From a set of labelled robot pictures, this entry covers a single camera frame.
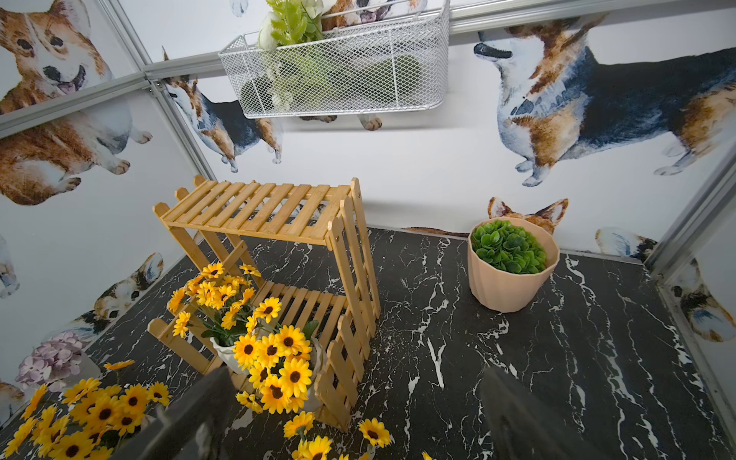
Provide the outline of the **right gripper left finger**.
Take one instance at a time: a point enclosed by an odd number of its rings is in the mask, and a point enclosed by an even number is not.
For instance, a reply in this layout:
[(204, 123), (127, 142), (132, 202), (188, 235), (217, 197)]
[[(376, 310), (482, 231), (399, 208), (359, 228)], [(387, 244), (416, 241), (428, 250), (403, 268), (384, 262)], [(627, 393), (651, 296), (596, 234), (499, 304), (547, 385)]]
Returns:
[(206, 375), (153, 422), (122, 444), (114, 459), (227, 459), (224, 440), (236, 389), (224, 367)]

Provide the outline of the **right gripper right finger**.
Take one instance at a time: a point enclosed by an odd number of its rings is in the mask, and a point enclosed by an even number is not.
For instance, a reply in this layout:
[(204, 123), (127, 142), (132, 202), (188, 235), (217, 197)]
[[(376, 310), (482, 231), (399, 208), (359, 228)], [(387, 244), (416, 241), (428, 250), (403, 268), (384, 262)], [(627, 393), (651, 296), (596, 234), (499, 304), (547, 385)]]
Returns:
[(496, 458), (592, 458), (590, 443), (504, 371), (485, 368), (479, 391)]

